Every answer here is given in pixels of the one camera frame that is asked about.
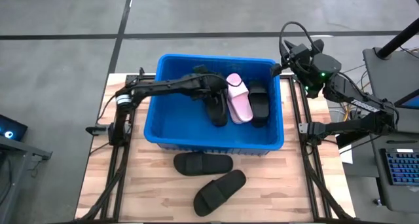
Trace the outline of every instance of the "computer monitor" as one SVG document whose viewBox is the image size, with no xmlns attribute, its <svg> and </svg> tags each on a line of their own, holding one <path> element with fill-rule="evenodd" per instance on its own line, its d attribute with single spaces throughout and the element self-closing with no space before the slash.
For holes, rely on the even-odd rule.
<svg viewBox="0 0 419 224">
<path fill-rule="evenodd" d="M 26 125 L 0 115 L 0 136 L 4 136 L 11 140 L 21 141 L 25 136 L 26 130 Z"/>
<path fill-rule="evenodd" d="M 419 89 L 401 98 L 394 105 L 405 109 L 419 109 Z"/>
</svg>

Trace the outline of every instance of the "wire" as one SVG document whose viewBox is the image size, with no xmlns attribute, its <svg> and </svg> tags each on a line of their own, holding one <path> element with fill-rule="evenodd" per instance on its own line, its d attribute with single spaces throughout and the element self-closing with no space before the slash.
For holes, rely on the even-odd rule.
<svg viewBox="0 0 419 224">
<path fill-rule="evenodd" d="M 340 114 L 342 114 L 342 115 L 344 115 L 344 116 L 345 116 L 345 112 L 342 112 L 341 110 L 338 110 L 338 109 L 329 109 L 329 111 L 330 111 L 330 112 L 337 112 L 337 113 L 340 113 Z"/>
<path fill-rule="evenodd" d="M 312 148 L 312 150 L 311 150 L 309 153 L 307 153 L 307 147 Z M 307 146 L 307 147 L 306 147 L 306 153 L 307 153 L 307 155 L 308 155 L 308 156 L 310 156 L 310 155 L 312 155 L 312 154 L 313 154 L 314 149 L 313 149 L 313 147 L 312 147 L 312 146 Z"/>
<path fill-rule="evenodd" d="M 381 136 L 377 136 L 377 137 L 375 137 L 375 138 L 373 138 L 373 139 L 371 139 L 371 140 L 368 140 L 368 141 L 366 141 L 366 142 L 360 143 L 359 145 L 355 145 L 355 146 L 353 146 L 353 147 L 351 147 L 351 148 L 349 148 L 349 149 L 347 149 L 347 150 L 345 150 L 345 151 L 340 152 L 339 154 L 341 155 L 341 154 L 343 154 L 343 153 L 345 153 L 345 152 L 348 152 L 348 151 L 350 151 L 350 150 L 352 150 L 352 149 L 355 149 L 356 147 L 359 147 L 359 146 L 361 146 L 361 145 L 365 145 L 366 143 L 372 142 L 373 140 L 376 140 L 376 139 L 378 139 L 378 138 L 380 138 L 380 137 L 381 137 Z"/>
<path fill-rule="evenodd" d="M 7 195 L 9 194 L 10 189 L 12 188 L 12 183 L 13 183 L 12 162 L 10 161 L 9 157 L 7 157 L 7 163 L 9 164 L 9 184 L 7 185 L 8 187 L 2 192 L 2 195 L 0 198 L 0 206 L 5 201 Z"/>
<path fill-rule="evenodd" d="M 38 166 L 39 166 L 42 162 L 44 162 L 44 161 L 45 161 L 45 160 L 40 160 L 40 161 L 38 161 L 38 162 L 35 164 L 35 166 L 34 166 L 33 168 L 28 169 L 28 171 L 31 171 L 31 177 L 32 177 L 32 178 L 37 177 L 37 175 L 38 175 Z"/>
<path fill-rule="evenodd" d="M 300 63 L 298 62 L 298 60 L 295 62 L 295 65 L 305 74 L 309 74 L 310 72 L 305 70 L 303 67 L 301 67 Z"/>
<path fill-rule="evenodd" d="M 103 117 L 103 114 L 105 113 L 105 110 L 107 108 L 107 105 L 109 105 L 109 103 L 111 102 L 111 100 L 115 98 L 115 95 L 113 95 L 105 104 L 105 107 L 103 107 L 102 113 L 100 114 L 100 116 L 98 117 L 98 119 L 96 119 L 96 124 L 99 122 L 99 120 Z"/>
<path fill-rule="evenodd" d="M 400 49 L 402 49 L 402 50 L 404 50 L 405 52 L 407 52 L 407 54 L 410 54 L 411 56 L 413 56 L 413 57 L 415 57 L 415 58 L 419 59 L 419 57 L 417 57 L 417 56 L 415 56 L 414 54 L 410 53 L 410 51 L 406 50 L 405 48 L 400 47 Z"/>
<path fill-rule="evenodd" d="M 288 25 L 290 25 L 290 24 L 294 24 L 294 25 L 297 25 L 298 27 L 300 27 L 302 30 L 303 30 L 303 32 L 304 32 L 304 34 L 306 35 L 306 37 L 307 37 L 307 39 L 309 40 L 309 42 L 311 43 L 311 45 L 313 46 L 313 48 L 315 48 L 318 52 L 321 52 L 320 51 L 320 49 L 314 44 L 314 42 L 313 42 L 313 40 L 312 40 L 312 38 L 311 38 L 311 36 L 308 34 L 308 32 L 307 32 L 307 29 L 302 25 L 302 24 L 300 24 L 299 22 L 295 22 L 295 21 L 290 21 L 290 22 L 287 22 L 287 23 L 285 23 L 283 26 L 282 26 L 282 29 L 281 29 L 281 32 L 280 32 L 280 42 L 279 42 L 279 46 L 280 46 L 280 54 L 281 54 L 281 60 L 283 60 L 283 56 L 282 56 L 282 51 L 283 51 L 283 48 L 282 48 L 282 35 L 283 35 L 283 32 L 285 31 L 285 28 L 288 26 Z"/>
<path fill-rule="evenodd" d="M 351 78 L 349 78 L 345 73 L 340 73 L 340 72 L 338 72 L 338 74 L 339 75 L 341 75 L 341 76 L 343 76 L 344 78 L 346 78 L 350 83 L 351 83 L 351 85 L 361 94 L 361 95 L 365 95 L 365 93 L 364 92 L 362 92 L 361 91 L 361 89 L 359 89 L 359 87 L 354 83 L 354 81 L 351 79 Z"/>
<path fill-rule="evenodd" d="M 370 82 L 367 82 L 367 84 L 363 85 L 361 90 L 365 92 L 364 88 L 365 88 L 366 86 L 368 86 L 368 85 L 369 85 L 369 83 L 370 83 Z"/>
<path fill-rule="evenodd" d="M 343 73 L 347 73 L 347 72 L 350 72 L 350 71 L 352 71 L 352 70 L 359 69 L 360 67 L 363 67 L 363 66 L 365 66 L 365 64 L 363 64 L 363 65 L 359 65 L 358 67 L 354 67 L 354 68 L 351 68 L 351 69 L 349 69 L 349 70 L 346 70 L 346 71 L 344 71 Z"/>
<path fill-rule="evenodd" d="M 364 92 L 364 84 L 362 83 L 362 79 L 364 78 L 364 74 L 366 74 L 366 73 L 367 73 L 367 71 L 365 71 L 361 76 L 361 90 L 362 90 L 362 92 Z"/>
<path fill-rule="evenodd" d="M 361 82 L 362 78 L 366 77 L 366 75 L 365 75 L 366 73 L 367 73 L 367 70 L 365 70 L 365 72 L 362 73 L 362 77 L 361 77 L 361 79 L 358 82 L 356 82 L 356 85 L 358 85 L 358 83 Z"/>
<path fill-rule="evenodd" d="M 109 142 L 107 142 L 107 143 L 105 143 L 105 144 L 103 144 L 103 145 L 101 145 L 101 146 L 97 147 L 96 149 L 92 150 L 92 151 L 89 153 L 89 156 L 90 156 L 90 155 L 92 155 L 92 153 L 95 153 L 96 151 L 98 151 L 98 150 L 100 150 L 101 148 L 105 147 L 106 145 L 109 145 Z"/>
<path fill-rule="evenodd" d="M 345 105 L 342 102 L 340 102 L 339 105 L 340 105 L 340 108 L 343 109 L 343 111 L 345 111 Z"/>
<path fill-rule="evenodd" d="M 333 144 L 335 144 L 335 145 L 337 145 L 337 144 L 338 144 L 337 142 L 335 142 L 335 141 L 333 141 L 333 140 L 323 139 L 323 141 L 330 142 L 330 143 L 333 143 Z"/>
<path fill-rule="evenodd" d="M 126 136 L 127 136 L 127 135 L 131 132 L 131 129 L 132 129 L 132 124 L 131 124 L 131 125 L 130 125 L 130 127 L 127 129 L 127 131 L 126 131 L 126 133 L 125 133 L 125 135 L 126 135 Z M 105 143 L 105 144 L 103 144 L 103 145 L 101 145 L 101 146 L 97 147 L 96 149 L 92 150 L 92 151 L 89 153 L 89 156 L 90 156 L 90 155 L 92 155 L 92 153 L 95 153 L 96 151 L 98 151 L 98 150 L 100 150 L 101 148 L 105 147 L 106 145 L 109 145 L 109 142 L 107 142 L 107 143 Z"/>
</svg>

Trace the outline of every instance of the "wooden tabletop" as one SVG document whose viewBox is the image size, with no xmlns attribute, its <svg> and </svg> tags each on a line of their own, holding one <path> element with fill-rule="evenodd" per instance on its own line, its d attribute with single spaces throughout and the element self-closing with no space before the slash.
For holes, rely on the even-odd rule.
<svg viewBox="0 0 419 224">
<path fill-rule="evenodd" d="M 103 97 L 104 103 L 123 87 L 126 74 L 111 74 Z M 143 135 L 150 99 L 137 109 L 133 138 L 124 183 L 120 221 L 136 222 L 281 222 L 312 221 L 305 173 L 289 84 L 281 80 L 282 113 L 285 143 L 279 151 L 257 157 L 231 155 L 234 169 L 244 172 L 247 182 L 221 207 L 206 217 L 198 217 L 193 209 L 195 194 L 212 179 L 222 175 L 187 177 L 173 167 L 179 151 L 167 151 L 148 142 Z M 326 100 L 320 96 L 308 100 L 313 121 L 330 122 Z M 302 102 L 299 102 L 302 118 Z M 111 102 L 100 123 L 109 124 L 115 114 Z M 107 136 L 95 137 L 92 150 L 107 142 Z M 109 168 L 111 146 L 96 151 L 88 160 L 75 217 L 82 217 L 102 193 Z M 321 165 L 328 190 L 345 209 L 355 216 L 338 148 L 333 143 L 319 146 Z M 321 196 L 316 188 L 321 216 Z M 115 196 L 111 196 L 109 216 Z"/>
</svg>

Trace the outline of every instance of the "concrete floor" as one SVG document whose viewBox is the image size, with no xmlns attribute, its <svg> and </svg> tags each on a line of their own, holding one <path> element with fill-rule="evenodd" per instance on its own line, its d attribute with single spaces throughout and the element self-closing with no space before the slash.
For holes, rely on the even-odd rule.
<svg viewBox="0 0 419 224">
<path fill-rule="evenodd" d="M 116 34 L 126 0 L 0 0 L 0 35 Z M 290 20 L 308 31 L 397 31 L 417 18 L 415 0 L 132 0 L 125 33 L 279 31 Z M 300 31 L 289 27 L 287 31 Z M 343 71 L 363 63 L 364 48 L 390 36 L 322 37 L 325 53 Z M 287 38 L 306 43 L 302 37 Z M 13 223 L 73 218 L 109 61 L 109 40 L 0 41 L 0 114 L 29 126 L 26 140 L 54 155 L 27 176 Z M 418 47 L 419 38 L 405 48 Z M 279 59 L 278 38 L 125 39 L 117 73 L 154 72 L 165 53 Z M 365 69 L 349 72 L 356 82 Z M 390 212 L 371 202 L 375 180 L 348 177 L 362 220 L 417 223 L 417 215 Z"/>
</svg>

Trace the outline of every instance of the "robotic arm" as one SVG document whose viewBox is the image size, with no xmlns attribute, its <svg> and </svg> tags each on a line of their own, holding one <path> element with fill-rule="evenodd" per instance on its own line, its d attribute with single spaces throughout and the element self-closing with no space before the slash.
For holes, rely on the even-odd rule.
<svg viewBox="0 0 419 224">
<path fill-rule="evenodd" d="M 147 96 L 159 96 L 180 93 L 197 100 L 200 98 L 212 98 L 214 94 L 227 89 L 225 79 L 215 74 L 189 74 L 180 79 L 144 83 L 144 70 L 140 74 L 127 79 L 123 88 L 115 93 L 117 100 L 117 112 L 114 123 L 109 126 L 109 144 L 121 146 L 125 142 L 125 123 L 128 114 L 135 110 Z"/>
<path fill-rule="evenodd" d="M 370 112 L 362 119 L 346 122 L 299 124 L 299 130 L 305 134 L 308 144 L 319 145 L 322 139 L 333 134 L 340 134 L 340 139 L 347 144 L 369 133 L 387 135 L 396 130 L 398 112 L 393 104 L 386 99 L 381 100 L 362 92 L 348 76 L 340 73 L 341 63 L 322 53 L 324 47 L 322 40 L 312 42 L 311 50 L 303 44 L 296 46 L 285 41 L 288 52 L 281 45 L 282 43 L 280 43 L 282 65 L 274 66 L 273 76 L 290 68 L 305 87 L 308 98 L 317 98 L 323 89 L 324 97 L 332 102 L 350 103 Z"/>
</svg>

